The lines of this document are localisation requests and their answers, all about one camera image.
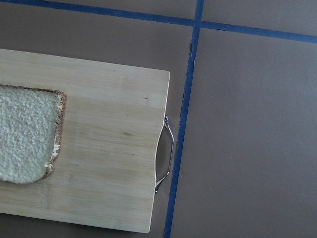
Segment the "bread slice with seeded crust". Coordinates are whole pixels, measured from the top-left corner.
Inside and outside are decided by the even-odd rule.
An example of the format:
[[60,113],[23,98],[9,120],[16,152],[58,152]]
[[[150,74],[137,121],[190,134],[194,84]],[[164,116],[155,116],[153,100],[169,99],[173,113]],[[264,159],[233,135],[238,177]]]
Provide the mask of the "bread slice with seeded crust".
[[67,94],[13,85],[0,87],[0,179],[34,183],[54,172]]

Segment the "bamboo cutting board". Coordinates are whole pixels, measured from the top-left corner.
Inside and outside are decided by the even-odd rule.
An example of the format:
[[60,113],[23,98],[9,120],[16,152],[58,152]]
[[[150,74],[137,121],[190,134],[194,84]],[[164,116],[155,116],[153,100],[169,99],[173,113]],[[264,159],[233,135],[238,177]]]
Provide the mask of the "bamboo cutting board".
[[0,184],[2,213],[148,233],[170,73],[1,50],[0,82],[67,95],[48,178]]

